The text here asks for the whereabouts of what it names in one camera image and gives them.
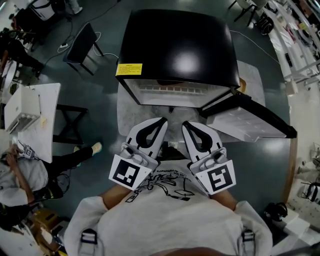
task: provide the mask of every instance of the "power cable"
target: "power cable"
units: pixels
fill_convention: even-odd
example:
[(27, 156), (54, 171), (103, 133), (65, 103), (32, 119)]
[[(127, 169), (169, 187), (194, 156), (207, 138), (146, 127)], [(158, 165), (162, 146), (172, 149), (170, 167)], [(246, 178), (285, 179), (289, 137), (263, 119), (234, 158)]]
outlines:
[(241, 32), (238, 31), (234, 31), (234, 30), (230, 30), (230, 32), (234, 32), (234, 33), (238, 33), (240, 35), (242, 35), (243, 37), (249, 39), (252, 43), (254, 43), (258, 48), (260, 48), (266, 55), (268, 55), (271, 59), (273, 59), (276, 63), (278, 63), (280, 65), (280, 63), (273, 58), (269, 53), (267, 53), (264, 49), (262, 49), (259, 45), (257, 45), (252, 39), (250, 39), (249, 37), (247, 37), (246, 35), (242, 34)]
[[(94, 21), (94, 20), (102, 17), (103, 15), (105, 15), (105, 14), (106, 14), (107, 12), (109, 12), (113, 7), (115, 7), (120, 1), (121, 1), (121, 0), (117, 0), (117, 2), (115, 2), (111, 7), (109, 7), (107, 10), (105, 10), (102, 14), (100, 14), (100, 15), (98, 15), (98, 16), (96, 16), (96, 17), (93, 17), (93, 18), (87, 20), (86, 22), (84, 22), (84, 23), (80, 26), (80, 28), (77, 30), (77, 32), (76, 32), (75, 34), (77, 35), (77, 34), (79, 33), (79, 31), (81, 31), (81, 29), (82, 29), (87, 23), (92, 22), (92, 21)], [(73, 30), (73, 23), (72, 23), (72, 20), (71, 20), (71, 30), (70, 30), (69, 36), (66, 38), (66, 40), (64, 41), (63, 44), (66, 44), (66, 43), (68, 43), (69, 41), (71, 41), (71, 40), (73, 40), (73, 39), (75, 38), (75, 36), (73, 35), (73, 38), (72, 38), (72, 39), (69, 39), (69, 38), (71, 37), (72, 30)], [(66, 48), (65, 50), (63, 50), (63, 51), (59, 51), (60, 48), (61, 48), (61, 47), (59, 47), (59, 48), (57, 49), (58, 54), (55, 54), (55, 55), (51, 56), (51, 57), (45, 62), (43, 68), (46, 67), (46, 65), (48, 64), (48, 62), (49, 62), (50, 60), (52, 60), (53, 58), (55, 58), (55, 57), (63, 54), (69, 47), (67, 47), (67, 48)]]
[[(102, 35), (102, 33), (101, 33), (101, 32), (94, 32), (94, 33), (95, 33), (95, 34), (100, 33), (98, 39), (95, 41), (95, 42), (98, 42), (99, 39), (100, 39), (100, 37), (101, 37), (101, 35)], [(92, 49), (93, 49), (95, 55), (97, 55), (97, 56), (102, 56), (102, 55), (97, 54), (97, 52), (96, 52), (96, 50), (95, 50), (95, 45), (92, 46)], [(119, 59), (119, 57), (118, 57), (117, 55), (113, 54), (113, 53), (104, 53), (103, 55), (113, 55), (113, 56), (115, 56), (115, 57), (117, 57), (117, 58)]]

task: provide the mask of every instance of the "paper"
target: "paper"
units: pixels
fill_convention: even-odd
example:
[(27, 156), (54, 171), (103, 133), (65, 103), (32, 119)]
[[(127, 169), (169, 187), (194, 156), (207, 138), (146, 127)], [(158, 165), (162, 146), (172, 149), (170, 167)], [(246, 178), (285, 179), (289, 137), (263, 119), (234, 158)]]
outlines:
[(45, 240), (48, 244), (51, 244), (53, 237), (52, 237), (52, 235), (51, 235), (48, 231), (46, 231), (43, 227), (41, 227), (41, 234), (42, 234), (44, 240)]
[(141, 75), (141, 64), (119, 64), (116, 69), (116, 76)]
[(47, 119), (43, 116), (40, 117), (41, 127), (44, 128), (47, 124)]

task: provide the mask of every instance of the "white t-shirt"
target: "white t-shirt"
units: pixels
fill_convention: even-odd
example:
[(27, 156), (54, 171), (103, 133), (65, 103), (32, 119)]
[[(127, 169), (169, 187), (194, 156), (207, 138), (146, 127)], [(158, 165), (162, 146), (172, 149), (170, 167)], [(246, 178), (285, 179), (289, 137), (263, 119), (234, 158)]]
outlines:
[[(41, 160), (19, 158), (18, 167), (32, 191), (44, 188), (48, 183), (48, 172)], [(28, 204), (26, 191), (20, 188), (16, 175), (10, 167), (0, 161), (0, 203), (8, 207)]]
[(65, 233), (68, 255), (78, 256), (82, 231), (88, 228), (97, 231), (99, 255), (150, 256), (195, 247), (245, 255), (242, 233), (247, 227), (255, 235), (255, 255), (269, 256), (272, 235), (260, 216), (245, 201), (233, 212), (210, 199), (187, 169), (189, 162), (162, 162), (110, 210), (99, 196), (83, 199)]

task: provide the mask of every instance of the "white device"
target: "white device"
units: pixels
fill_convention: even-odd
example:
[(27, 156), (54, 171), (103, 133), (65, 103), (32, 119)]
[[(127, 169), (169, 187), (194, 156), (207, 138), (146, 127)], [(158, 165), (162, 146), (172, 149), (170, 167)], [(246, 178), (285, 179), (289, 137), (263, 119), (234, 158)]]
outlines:
[(4, 107), (4, 128), (17, 133), (26, 130), (40, 117), (40, 95), (32, 89), (20, 86)]
[(126, 142), (122, 143), (120, 154), (114, 155), (109, 180), (135, 190), (158, 167), (156, 158), (167, 128), (168, 120), (164, 117), (148, 119), (134, 126)]
[(30, 9), (43, 21), (47, 21), (55, 15), (49, 0), (38, 0), (30, 5)]
[[(134, 126), (122, 144), (120, 154), (114, 155), (109, 180), (135, 190), (158, 167), (156, 158), (167, 129), (168, 121), (164, 117), (148, 119)], [(209, 195), (236, 185), (233, 162), (227, 159), (227, 150), (222, 147), (215, 130), (202, 123), (185, 121), (182, 134), (192, 161), (188, 168)]]
[(185, 121), (182, 134), (192, 161), (188, 167), (209, 195), (236, 185), (233, 162), (227, 159), (227, 150), (215, 130), (202, 123)]

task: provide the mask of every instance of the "cable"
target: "cable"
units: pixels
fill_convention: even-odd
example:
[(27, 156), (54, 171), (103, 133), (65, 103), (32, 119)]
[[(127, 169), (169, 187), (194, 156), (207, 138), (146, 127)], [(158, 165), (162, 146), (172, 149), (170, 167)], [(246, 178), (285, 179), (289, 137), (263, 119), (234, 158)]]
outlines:
[[(62, 195), (64, 195), (65, 193), (67, 193), (67, 191), (69, 190), (70, 188), (70, 183), (71, 183), (71, 170), (75, 169), (77, 167), (73, 167), (73, 168), (70, 168), (69, 169), (69, 175), (66, 174), (66, 173), (61, 173), (60, 175), (57, 176), (60, 177), (60, 176), (64, 176), (68, 182), (67, 186), (66, 186), (66, 189), (64, 191), (62, 191)], [(60, 199), (61, 197), (59, 198), (55, 198), (54, 195), (51, 195), (51, 197), (45, 197), (45, 198), (42, 198), (42, 199), (39, 199), (39, 200), (35, 200), (33, 201), (31, 204), (34, 204), (34, 203), (40, 203), (40, 202), (43, 202), (43, 201), (46, 201), (46, 200), (51, 200), (51, 199)]]
[(120, 1), (121, 1), (121, 0), (117, 0), (117, 2), (115, 2), (114, 5), (112, 5), (111, 7), (109, 7), (109, 8), (108, 8), (107, 10), (105, 10), (102, 14), (100, 14), (100, 15), (98, 15), (98, 16), (96, 16), (96, 17), (93, 17), (92, 19), (89, 19), (89, 20), (87, 20), (86, 22), (84, 22), (84, 23), (80, 26), (80, 28), (77, 30), (77, 32), (76, 32), (75, 34), (77, 35), (78, 32), (79, 32), (87, 23), (92, 22), (92, 21), (94, 21), (94, 20), (102, 17), (103, 15), (105, 15), (105, 14), (106, 14), (107, 12), (109, 12), (113, 7), (115, 7)]
[[(70, 24), (70, 25), (71, 25), (71, 27), (70, 27), (70, 32), (69, 32), (69, 35), (67, 36), (67, 38), (63, 41), (63, 43), (62, 43), (61, 45), (67, 44), (69, 41), (71, 41), (71, 40), (73, 40), (73, 39), (75, 38), (74, 35), (71, 35), (71, 34), (72, 34), (72, 31), (74, 30), (74, 23), (73, 23), (72, 19), (67, 19), (67, 21), (71, 23), (71, 24)], [(59, 51), (59, 49), (61, 48), (61, 45), (60, 45), (59, 48), (57, 49), (58, 54), (55, 54), (55, 55), (51, 56), (51, 57), (44, 63), (43, 68), (46, 67), (46, 65), (48, 64), (48, 62), (49, 62), (50, 60), (52, 60), (53, 58), (61, 55), (62, 53), (64, 53), (64, 52), (69, 48), (69, 46), (68, 46), (68, 47), (67, 47), (66, 49), (64, 49), (63, 51)]]
[(238, 31), (234, 31), (234, 30), (230, 30), (230, 32), (234, 32), (234, 33), (238, 33), (242, 36), (244, 36), (245, 38), (249, 39), (252, 43), (254, 43), (258, 48), (260, 48), (266, 55), (268, 55), (271, 59), (273, 59), (276, 63), (278, 63), (280, 65), (280, 63), (275, 59), (273, 58), (269, 53), (267, 53), (264, 49), (262, 49), (259, 45), (257, 45), (252, 39), (250, 39), (249, 37), (247, 37), (246, 35), (242, 34), (241, 32), (238, 32)]
[[(101, 33), (101, 32), (94, 32), (94, 33), (95, 33), (95, 34), (100, 33), (98, 39), (95, 41), (95, 42), (98, 42), (98, 40), (100, 39), (102, 33)], [(96, 53), (95, 45), (92, 46), (92, 49), (93, 49), (95, 55), (97, 55), (97, 56), (102, 56), (102, 55), (99, 55), (99, 54)], [(119, 59), (119, 57), (118, 57), (117, 55), (113, 54), (113, 53), (104, 53), (103, 55), (113, 55), (113, 56), (115, 56), (115, 57), (117, 57), (117, 58)]]
[[(98, 16), (96, 16), (96, 17), (93, 17), (92, 19), (89, 19), (89, 20), (87, 20), (86, 22), (84, 22), (84, 23), (80, 26), (80, 28), (77, 30), (77, 32), (76, 32), (75, 34), (77, 35), (77, 34), (79, 33), (79, 31), (80, 31), (87, 23), (92, 22), (92, 21), (94, 21), (94, 20), (102, 17), (103, 15), (105, 15), (105, 14), (106, 14), (107, 12), (109, 12), (113, 7), (115, 7), (120, 1), (121, 1), (121, 0), (117, 0), (117, 2), (116, 2), (114, 5), (112, 5), (111, 7), (109, 7), (109, 8), (108, 8), (107, 10), (105, 10), (102, 14), (100, 14), (100, 15), (98, 15)], [(73, 23), (72, 23), (72, 20), (71, 20), (71, 31), (70, 31), (70, 34), (69, 34), (69, 36), (66, 38), (65, 41), (68, 41), (68, 38), (71, 36), (72, 29), (73, 29)], [(45, 62), (43, 68), (46, 67), (46, 65), (48, 64), (48, 62), (49, 62), (50, 60), (52, 60), (53, 58), (61, 55), (62, 53), (64, 53), (64, 52), (67, 50), (67, 49), (65, 49), (65, 50), (63, 50), (63, 51), (59, 51), (59, 49), (60, 49), (60, 47), (57, 49), (58, 54), (55, 54), (55, 55), (51, 56), (51, 57)]]

